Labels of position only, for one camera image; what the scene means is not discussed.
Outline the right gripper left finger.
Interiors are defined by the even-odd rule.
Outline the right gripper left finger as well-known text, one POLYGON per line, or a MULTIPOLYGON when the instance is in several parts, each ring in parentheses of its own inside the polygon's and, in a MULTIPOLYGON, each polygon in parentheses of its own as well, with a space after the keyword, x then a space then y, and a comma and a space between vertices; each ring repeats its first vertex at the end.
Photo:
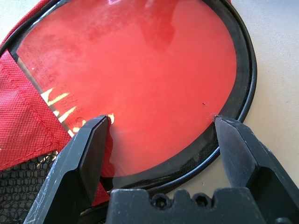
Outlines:
POLYGON ((100 182, 109 118, 87 121, 54 161, 26 224, 76 224, 91 207, 100 182))

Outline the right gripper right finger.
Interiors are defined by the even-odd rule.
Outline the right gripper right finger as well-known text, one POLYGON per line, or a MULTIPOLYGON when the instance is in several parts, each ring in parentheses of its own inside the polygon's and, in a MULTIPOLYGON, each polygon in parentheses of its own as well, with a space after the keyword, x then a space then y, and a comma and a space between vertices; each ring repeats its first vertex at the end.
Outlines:
POLYGON ((243 123, 214 118, 222 164, 233 188, 246 187, 268 224, 299 222, 299 189, 274 154, 243 123))

